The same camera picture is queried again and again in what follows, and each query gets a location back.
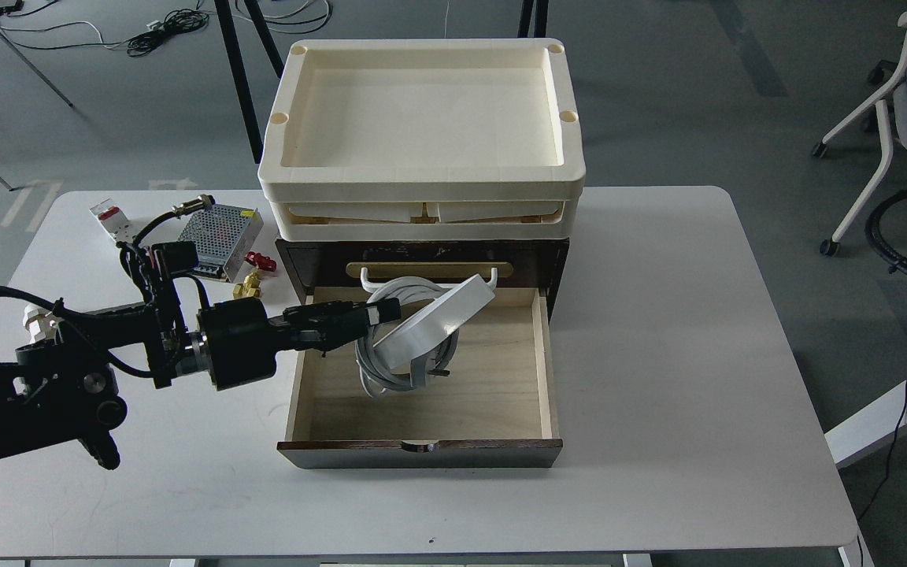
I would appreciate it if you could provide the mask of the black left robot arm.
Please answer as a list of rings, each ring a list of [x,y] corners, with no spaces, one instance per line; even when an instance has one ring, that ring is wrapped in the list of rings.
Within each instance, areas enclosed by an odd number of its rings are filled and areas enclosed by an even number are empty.
[[[328,352],[400,316],[399,302],[383,300],[292,306],[267,318],[258,298],[241,298],[200,309],[198,330],[188,332],[173,286],[151,302],[91,313],[10,287],[0,286],[0,297],[43,306],[57,318],[53,336],[19,347],[14,363],[0,362],[0,459],[76,440],[107,469],[120,463],[110,434],[128,413],[113,348],[141,343],[149,367],[131,374],[155,387],[205,371],[217,390],[227,390],[274,376],[282,350]]]

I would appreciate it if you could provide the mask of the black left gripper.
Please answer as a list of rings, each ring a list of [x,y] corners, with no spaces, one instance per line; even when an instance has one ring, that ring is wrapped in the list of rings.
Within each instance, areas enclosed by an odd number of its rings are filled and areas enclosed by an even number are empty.
[[[400,316],[399,300],[292,306],[283,311],[285,323],[302,328],[324,327],[300,330],[296,335],[287,326],[271,323],[259,298],[238,298],[200,309],[198,330],[205,337],[213,386],[224,391],[274,376],[275,356],[280,351],[330,352],[366,337],[373,326],[396,321]]]

